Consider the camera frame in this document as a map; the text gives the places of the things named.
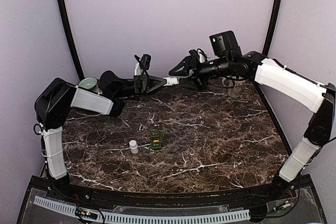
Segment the green weekly pill organizer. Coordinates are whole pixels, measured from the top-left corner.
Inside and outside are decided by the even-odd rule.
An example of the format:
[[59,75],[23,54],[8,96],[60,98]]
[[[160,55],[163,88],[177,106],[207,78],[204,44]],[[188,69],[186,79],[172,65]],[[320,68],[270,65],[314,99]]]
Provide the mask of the green weekly pill organizer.
[[151,149],[160,150],[162,148],[162,142],[164,139],[163,131],[153,131],[150,134]]

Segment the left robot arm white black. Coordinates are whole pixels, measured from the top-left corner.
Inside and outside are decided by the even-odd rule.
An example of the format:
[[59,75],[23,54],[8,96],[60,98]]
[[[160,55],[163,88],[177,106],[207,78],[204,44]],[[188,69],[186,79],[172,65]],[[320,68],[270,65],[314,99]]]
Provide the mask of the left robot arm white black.
[[133,79],[119,78],[112,71],[104,72],[99,80],[101,94],[56,78],[37,98],[34,104],[39,134],[43,139],[43,154],[51,178],[59,180],[67,176],[62,147],[62,127],[71,108],[79,108],[118,117],[125,102],[122,98],[153,94],[167,83],[164,78],[143,73]]

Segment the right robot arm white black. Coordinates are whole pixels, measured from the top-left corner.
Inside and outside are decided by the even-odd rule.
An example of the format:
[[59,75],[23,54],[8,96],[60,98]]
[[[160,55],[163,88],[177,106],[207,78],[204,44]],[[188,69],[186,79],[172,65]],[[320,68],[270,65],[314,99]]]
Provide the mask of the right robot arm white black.
[[259,52],[242,54],[231,30],[212,35],[209,39],[217,59],[201,60],[202,50],[190,50],[189,55],[169,71],[169,75],[191,77],[200,90],[206,87],[210,78],[249,80],[287,95],[313,113],[302,140],[282,165],[278,173],[280,179],[268,187],[269,197],[278,200],[287,193],[287,182],[294,180],[316,153],[333,140],[335,86],[311,80]]

